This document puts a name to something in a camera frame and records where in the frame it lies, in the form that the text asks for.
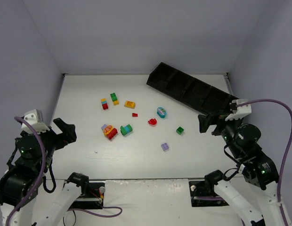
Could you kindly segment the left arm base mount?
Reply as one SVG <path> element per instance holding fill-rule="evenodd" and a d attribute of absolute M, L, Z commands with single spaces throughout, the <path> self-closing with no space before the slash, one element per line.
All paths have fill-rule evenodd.
<path fill-rule="evenodd" d="M 104 204 L 104 181 L 90 181 L 89 190 L 81 194 L 69 207 L 70 209 L 100 210 Z"/>

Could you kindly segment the teal oval flower brick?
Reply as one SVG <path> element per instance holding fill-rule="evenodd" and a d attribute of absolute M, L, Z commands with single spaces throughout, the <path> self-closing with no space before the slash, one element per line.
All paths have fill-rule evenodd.
<path fill-rule="evenodd" d="M 167 112 L 164 108 L 162 107 L 158 107 L 157 108 L 157 115 L 160 117 L 160 118 L 165 118 L 166 115 L 167 115 Z"/>

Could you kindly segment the yellow printed brick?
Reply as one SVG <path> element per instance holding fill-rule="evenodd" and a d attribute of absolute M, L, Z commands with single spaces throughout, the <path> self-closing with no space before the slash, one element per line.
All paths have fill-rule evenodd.
<path fill-rule="evenodd" d="M 135 102 L 132 102 L 132 101 L 126 101 L 124 106 L 127 107 L 127 108 L 134 109 L 136 104 L 135 104 Z"/>

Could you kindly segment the lilac square brick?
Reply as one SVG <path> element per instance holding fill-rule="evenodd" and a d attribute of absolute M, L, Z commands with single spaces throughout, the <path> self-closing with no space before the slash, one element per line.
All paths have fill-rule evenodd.
<path fill-rule="evenodd" d="M 161 148 L 165 152 L 165 151 L 169 150 L 170 147 L 167 143 L 163 143 L 163 144 L 161 144 Z"/>

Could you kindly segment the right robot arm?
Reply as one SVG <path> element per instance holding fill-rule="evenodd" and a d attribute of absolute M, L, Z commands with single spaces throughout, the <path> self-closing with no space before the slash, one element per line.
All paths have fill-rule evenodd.
<path fill-rule="evenodd" d="M 216 125 L 214 136 L 222 136 L 225 141 L 224 154 L 236 167 L 231 176 L 221 170 L 213 171 L 204 177 L 197 187 L 204 190 L 204 200 L 223 199 L 240 217 L 246 226 L 290 226 L 286 207 L 281 199 L 281 174 L 275 163 L 258 144 L 260 130 L 245 124 L 241 119 L 228 120 L 223 116 L 199 115 L 200 132 Z M 234 187 L 231 179 L 242 174 L 255 193 L 260 209 L 255 209 Z"/>

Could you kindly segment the lilac yellow red brick stack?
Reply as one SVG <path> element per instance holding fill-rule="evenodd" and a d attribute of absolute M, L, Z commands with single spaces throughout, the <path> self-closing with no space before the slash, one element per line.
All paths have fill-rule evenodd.
<path fill-rule="evenodd" d="M 118 134 L 118 130 L 112 125 L 105 124 L 101 127 L 101 129 L 103 131 L 104 136 L 109 140 L 113 139 L 113 137 L 115 137 Z"/>

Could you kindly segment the red arch brick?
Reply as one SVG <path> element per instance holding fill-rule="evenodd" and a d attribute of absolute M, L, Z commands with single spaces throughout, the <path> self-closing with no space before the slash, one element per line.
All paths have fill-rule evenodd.
<path fill-rule="evenodd" d="M 157 124 L 157 120 L 155 118 L 152 118 L 152 119 L 148 120 L 148 124 L 151 126 L 155 126 Z"/>

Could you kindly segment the green square brick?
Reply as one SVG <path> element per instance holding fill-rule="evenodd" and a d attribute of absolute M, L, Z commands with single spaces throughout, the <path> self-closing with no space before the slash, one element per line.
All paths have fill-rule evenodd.
<path fill-rule="evenodd" d="M 184 132 L 184 129 L 182 127 L 178 127 L 176 132 L 181 135 Z"/>

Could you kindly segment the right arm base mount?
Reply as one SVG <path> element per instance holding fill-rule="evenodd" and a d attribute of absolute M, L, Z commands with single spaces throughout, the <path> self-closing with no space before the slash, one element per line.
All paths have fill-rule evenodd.
<path fill-rule="evenodd" d="M 229 204 L 214 192 L 210 192 L 204 180 L 189 180 L 192 207 L 223 207 Z"/>

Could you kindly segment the green blue brick stack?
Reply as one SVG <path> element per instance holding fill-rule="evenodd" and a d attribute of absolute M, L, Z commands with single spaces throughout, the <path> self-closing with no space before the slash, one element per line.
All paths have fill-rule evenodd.
<path fill-rule="evenodd" d="M 131 127 L 130 124 L 126 125 L 126 126 L 120 126 L 120 132 L 123 136 L 128 135 L 129 133 L 131 133 L 133 131 L 133 128 Z"/>

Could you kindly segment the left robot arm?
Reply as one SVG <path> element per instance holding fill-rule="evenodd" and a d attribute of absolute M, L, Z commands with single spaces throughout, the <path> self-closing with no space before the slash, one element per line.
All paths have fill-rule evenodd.
<path fill-rule="evenodd" d="M 31 226 L 32 211 L 44 174 L 52 171 L 54 151 L 74 143 L 75 125 L 54 119 L 61 133 L 55 133 L 41 120 L 14 118 L 22 125 L 21 136 L 9 158 L 8 170 L 0 179 L 0 209 L 4 226 Z"/>

